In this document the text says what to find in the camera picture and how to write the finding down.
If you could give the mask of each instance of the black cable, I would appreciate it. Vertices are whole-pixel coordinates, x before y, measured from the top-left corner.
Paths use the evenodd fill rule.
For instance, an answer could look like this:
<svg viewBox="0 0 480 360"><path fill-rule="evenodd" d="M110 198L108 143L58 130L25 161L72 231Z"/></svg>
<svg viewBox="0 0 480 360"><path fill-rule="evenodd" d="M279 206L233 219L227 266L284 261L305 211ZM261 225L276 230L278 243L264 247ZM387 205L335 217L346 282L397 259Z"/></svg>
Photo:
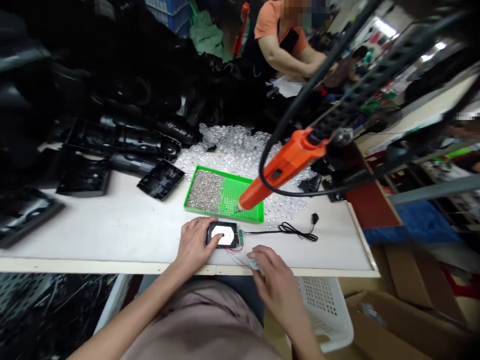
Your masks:
<svg viewBox="0 0 480 360"><path fill-rule="evenodd" d="M278 225L279 230L275 231L246 231L245 234L273 234L273 233L284 233L284 234L296 234L300 239L310 240L311 242L316 242L319 237L315 234L312 234L315 224L312 224L309 232L301 232L290 225L288 222L284 221Z"/></svg>
<svg viewBox="0 0 480 360"><path fill-rule="evenodd" d="M350 29L349 29L350 31L348 31L345 34L345 36L341 38L341 41L339 42L339 44L337 44L337 46L335 46L335 48L332 51L331 56L329 56L327 58L327 60L318 68L316 73L313 75L312 79L310 79L310 81L307 83L307 85L298 94L295 101L287 109L284 116L280 120L280 123L279 123L278 127L275 129L274 133L272 134L272 136L270 137L270 139L266 143L265 149L263 150L262 156L260 158L260 163L259 163L259 166L258 166L259 167L259 177L260 177L262 183L268 189L270 189L272 192L283 195L283 196L289 196L289 197L312 197L312 196L323 196L323 195L345 192L347 190L350 190L353 187L361 186L361 185L369 183L369 182L371 182L375 179L379 179L379 178L383 177L385 174L388 174L391 170L397 168L398 166L404 164L405 162L410 161L415 156L415 154L417 152L426 148L428 146L428 143L430 143L430 141L426 141L427 144L420 145L416 148L410 149L410 151L407 152L407 154L405 156L399 158L398 161L396 161L395 163L386 164L386 165L382 166L377 171L375 171L375 173L372 174L372 175L370 175L368 172L365 172L367 177L364 176L363 178L359 178L358 181L356 181L356 182L348 183L346 185L343 185L343 186L340 186L340 187L337 187L337 188L331 188L331 189L328 189L328 190L316 191L316 192L283 191L283 190L280 190L279 188L276 188L273 185L271 185L265 177L264 167L265 167L265 163L267 161L267 157L270 153L270 150L272 149L272 146L278 142L279 137L282 135L285 127L287 126L288 122L290 121L290 118L297 112L298 108L305 101L305 98L308 96L310 90L315 86L315 84L318 82L318 80L320 80L321 78L323 78L323 76L325 76L325 74L328 71L328 69L330 68L330 66L336 60L336 58L338 56L337 53L339 53L343 49L343 47L345 46L345 43L347 41L350 42L351 39L348 39L347 37L350 36L350 35L351 36L355 35L355 33L352 33L353 30L356 32L357 31L356 27L361 27L363 22L365 22L368 19L368 17L370 16L370 15L367 16L368 11L371 10L373 12L376 9L377 6L378 6L378 4L376 4L375 1L371 1L367 4L367 6L363 9L363 11L360 13L360 15L357 17L357 19L354 21L354 23L350 27ZM452 23L458 21L459 19L462 19L465 16L465 14L466 13L464 11L461 11L459 13L448 16L448 17L438 21L436 24L434 24L433 26L430 27L429 32L425 37L426 38L428 38L428 37L433 38L434 35L436 35L440 30L442 30L446 26L451 25ZM478 87L478 85L476 85L476 83L477 83L477 81L470 87L470 89L467 91L467 93L470 93L473 88L476 88L476 90L478 91L479 87ZM465 103L465 101L463 101L465 96L467 96L467 97L469 96L467 93L463 96L462 99L460 99L460 101L456 104L456 106L454 106L450 111L447 111L445 114L443 114L443 119L437 124L437 125L439 125L437 127L437 129L441 129L441 131L443 131L443 129L447 126L447 124L452 122L452 119L454 118L455 114L462 109L462 107L459 107L460 103ZM434 131L434 132L436 133L435 137L434 136L429 136L430 140L436 139L437 136L441 134L441 132L438 133L438 131Z"/></svg>

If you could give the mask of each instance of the worker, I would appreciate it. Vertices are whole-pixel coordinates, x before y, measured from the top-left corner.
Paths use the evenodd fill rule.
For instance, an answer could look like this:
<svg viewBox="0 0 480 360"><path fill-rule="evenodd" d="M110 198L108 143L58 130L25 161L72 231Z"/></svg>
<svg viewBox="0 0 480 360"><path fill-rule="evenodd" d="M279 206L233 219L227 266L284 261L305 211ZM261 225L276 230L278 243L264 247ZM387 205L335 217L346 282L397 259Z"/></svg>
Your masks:
<svg viewBox="0 0 480 360"><path fill-rule="evenodd" d="M215 280L188 281L223 236L215 235L206 245L207 229L216 221L197 217L183 225L175 261L68 359L281 360L238 293ZM252 271L258 294L298 359L324 360L292 271L269 247L256 246L247 256L261 267L262 272Z"/></svg>
<svg viewBox="0 0 480 360"><path fill-rule="evenodd" d="M323 80L323 87L330 94L343 94L347 81L355 83L359 80L355 74L355 66L363 60L368 51L369 49L366 46L360 46L349 56L340 60L336 70L327 74L325 80Z"/></svg>
<svg viewBox="0 0 480 360"><path fill-rule="evenodd" d="M298 21L309 0L268 0L261 7L241 58L255 77L269 81L277 72L291 78L311 78L327 56L308 43Z"/></svg>

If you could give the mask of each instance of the workbench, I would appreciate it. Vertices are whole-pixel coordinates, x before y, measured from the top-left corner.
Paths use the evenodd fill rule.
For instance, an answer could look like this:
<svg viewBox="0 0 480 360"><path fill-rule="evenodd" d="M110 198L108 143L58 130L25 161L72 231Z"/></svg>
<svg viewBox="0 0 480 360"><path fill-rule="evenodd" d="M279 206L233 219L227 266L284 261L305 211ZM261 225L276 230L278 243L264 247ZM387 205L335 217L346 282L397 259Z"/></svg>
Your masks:
<svg viewBox="0 0 480 360"><path fill-rule="evenodd" d="M185 211L186 178L164 200L137 188L137 177L112 171L107 194L76 198L44 190L66 206L8 249L0 250L2 272L159 274L175 259L181 226L199 216ZM245 235L240 253L217 249L199 274L250 275L246 254L258 244L273 248L296 276L379 277L355 211L347 201L307 198L309 207L289 221L302 232L319 221L311 242L294 234ZM267 223L238 222L244 231Z"/></svg>

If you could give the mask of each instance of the electric screwdriver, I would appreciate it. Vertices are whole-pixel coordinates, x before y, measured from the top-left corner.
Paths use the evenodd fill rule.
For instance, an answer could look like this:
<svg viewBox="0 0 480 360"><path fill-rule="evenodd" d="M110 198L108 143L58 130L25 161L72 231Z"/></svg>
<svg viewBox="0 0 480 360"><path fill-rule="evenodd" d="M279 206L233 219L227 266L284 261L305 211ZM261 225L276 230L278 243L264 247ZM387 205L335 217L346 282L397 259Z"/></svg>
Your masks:
<svg viewBox="0 0 480 360"><path fill-rule="evenodd" d="M311 131L311 127L294 131L288 143L265 166L264 176L272 186L281 187L315 160L325 155L328 139L322 140L317 145L312 144L307 139L307 135ZM253 209L271 193L272 191L257 176L240 196L237 212Z"/></svg>

